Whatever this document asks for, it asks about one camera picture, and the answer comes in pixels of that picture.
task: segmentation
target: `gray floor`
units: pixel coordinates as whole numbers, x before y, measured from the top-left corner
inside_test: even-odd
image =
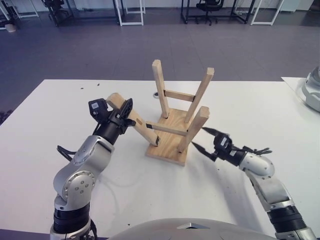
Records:
[[[166,81],[201,80],[207,67],[215,81],[305,77],[319,64],[319,19],[296,12],[272,27],[227,19],[185,25],[178,9],[147,9],[143,27],[108,19],[56,28],[45,13],[14,33],[0,31],[0,112],[14,110],[43,79],[153,80],[154,59]]]

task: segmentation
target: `office chair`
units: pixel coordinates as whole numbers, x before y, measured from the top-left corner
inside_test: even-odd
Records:
[[[65,4],[64,0],[41,0],[43,5],[49,9],[49,18],[53,20],[55,25],[58,26],[57,18],[63,14],[65,18],[69,17],[70,13],[64,10],[61,5]]]
[[[205,23],[209,21],[209,26],[212,25],[211,19],[215,19],[215,23],[218,23],[218,19],[214,16],[209,16],[209,12],[216,12],[222,9],[225,0],[200,0],[199,3],[196,4],[196,8],[205,12],[205,15],[201,17],[201,19],[205,20]],[[195,23],[199,24],[198,18],[195,18]]]

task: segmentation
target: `black cable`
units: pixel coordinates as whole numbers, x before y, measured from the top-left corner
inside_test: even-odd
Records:
[[[98,123],[98,124],[96,125],[95,129],[93,130],[92,135],[94,135],[94,134],[95,134],[95,132],[98,130],[98,128],[99,128],[99,127],[100,127],[100,123]]]
[[[69,162],[71,162],[72,157],[70,155],[75,155],[76,151],[69,151],[65,148],[63,148],[62,146],[58,145],[56,146],[56,150],[62,155],[64,156]]]
[[[93,232],[93,236],[94,236],[94,240],[98,240],[98,235],[97,235],[97,227],[94,223],[94,221],[91,219],[91,222],[90,222],[90,228]]]
[[[232,150],[239,151],[239,152],[249,152],[249,153],[256,154],[256,155],[263,155],[263,154],[272,153],[272,150],[270,150],[269,147],[258,150],[258,149],[251,149],[250,147],[247,147],[247,146],[243,146],[242,149],[239,149],[236,146],[232,146]]]

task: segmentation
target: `tabletop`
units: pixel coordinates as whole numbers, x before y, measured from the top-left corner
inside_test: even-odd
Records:
[[[166,88],[194,94],[199,82],[169,81]],[[161,115],[153,81],[44,80],[0,126],[0,229],[49,233],[56,192],[53,179],[68,162],[61,145],[76,151],[94,130],[88,101],[118,92],[133,98],[146,121]],[[189,103],[168,99],[187,110]],[[320,114],[297,99],[285,82],[212,81],[200,106],[207,127],[230,134],[242,147],[273,153],[276,176],[291,193],[306,224],[320,236]],[[213,137],[194,139],[213,150]],[[224,221],[274,236],[249,179],[238,168],[212,162],[190,145],[186,165],[145,156],[148,142],[128,128],[92,193],[90,216],[100,237],[162,218]]]

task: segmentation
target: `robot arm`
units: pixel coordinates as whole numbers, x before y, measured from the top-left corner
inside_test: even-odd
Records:
[[[88,136],[73,158],[63,152],[62,147],[58,148],[70,162],[53,180],[57,196],[54,200],[51,240],[98,239],[96,226],[89,217],[91,192],[97,177],[111,160],[118,136],[124,134],[127,127],[136,124],[128,119],[132,108],[131,98],[121,109],[112,111],[108,111],[108,105],[102,98],[90,101],[90,114],[98,122],[93,134]]]
[[[250,179],[270,222],[275,228],[279,240],[317,240],[313,231],[306,226],[303,218],[285,186],[274,176],[273,163],[262,154],[271,153],[268,148],[252,150],[246,146],[235,147],[229,135],[212,128],[203,128],[214,135],[214,153],[208,153],[203,147],[193,142],[205,156],[215,161],[226,160],[239,167]]]

